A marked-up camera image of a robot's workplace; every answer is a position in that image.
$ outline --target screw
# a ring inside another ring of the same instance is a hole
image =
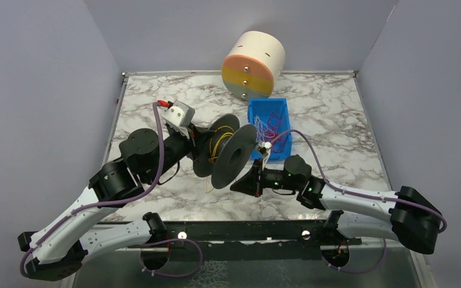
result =
[[[305,240],[310,239],[310,232],[308,230],[304,230],[303,232],[301,232],[301,237]]]

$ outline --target marble table surface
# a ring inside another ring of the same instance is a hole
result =
[[[370,127],[351,75],[283,74],[272,98],[287,98],[291,128],[308,136],[328,179],[341,184],[387,191]],[[221,115],[233,113],[247,123],[247,102],[231,96],[217,74],[129,77],[108,159],[120,156],[118,145],[143,127],[155,130],[152,103],[181,100],[195,108],[193,122],[210,125]],[[164,128],[164,137],[168,136]],[[293,135],[292,155],[299,154],[320,176],[307,144]],[[251,162],[241,172],[245,174]],[[281,169],[282,162],[268,164]],[[175,168],[162,176],[165,180]],[[309,210],[295,196],[281,196],[264,189],[260,198],[229,190],[212,190],[211,181],[198,178],[191,160],[181,161],[181,170],[170,182],[146,197],[131,202],[104,221],[133,221],[146,212],[158,212],[162,220],[300,220],[326,218],[327,211]]]

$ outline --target white wall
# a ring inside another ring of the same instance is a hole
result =
[[[81,0],[0,0],[0,287],[54,287],[19,274],[16,238],[97,171],[120,81]]]
[[[461,287],[461,0],[400,0],[358,75],[393,187],[415,187],[448,220],[429,257]]]
[[[277,37],[286,70],[357,70],[397,0],[84,0],[126,72],[219,70],[239,36]]]

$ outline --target cylindrical container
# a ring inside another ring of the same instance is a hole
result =
[[[285,50],[275,37],[258,31],[243,34],[225,57],[221,78],[243,100],[268,98],[285,62]]]

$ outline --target red connector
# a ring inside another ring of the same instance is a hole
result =
[[[170,107],[170,104],[167,101],[158,100],[157,102],[158,102],[158,105],[160,105],[161,107],[165,107],[165,108]]]

